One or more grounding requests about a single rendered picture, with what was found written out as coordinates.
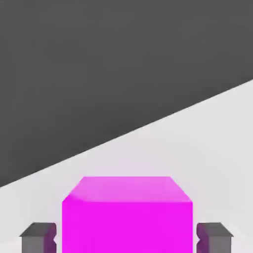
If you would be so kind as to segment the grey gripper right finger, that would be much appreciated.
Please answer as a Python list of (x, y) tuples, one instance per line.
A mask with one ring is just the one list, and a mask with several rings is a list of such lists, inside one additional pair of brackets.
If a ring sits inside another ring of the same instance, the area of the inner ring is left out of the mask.
[(196, 253), (253, 253), (253, 238), (233, 224), (199, 222), (196, 235)]

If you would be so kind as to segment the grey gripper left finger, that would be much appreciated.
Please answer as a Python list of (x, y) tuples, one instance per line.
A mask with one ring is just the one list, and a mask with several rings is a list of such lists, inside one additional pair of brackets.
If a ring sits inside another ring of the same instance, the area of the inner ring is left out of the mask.
[(57, 253), (54, 222), (33, 222), (14, 240), (0, 244), (0, 253)]

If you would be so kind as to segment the small magenta cube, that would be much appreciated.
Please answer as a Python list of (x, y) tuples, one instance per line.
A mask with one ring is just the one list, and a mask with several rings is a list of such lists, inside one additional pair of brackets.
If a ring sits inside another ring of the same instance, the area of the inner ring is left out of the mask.
[(193, 253), (193, 203), (170, 177), (84, 177), (62, 202), (62, 253)]

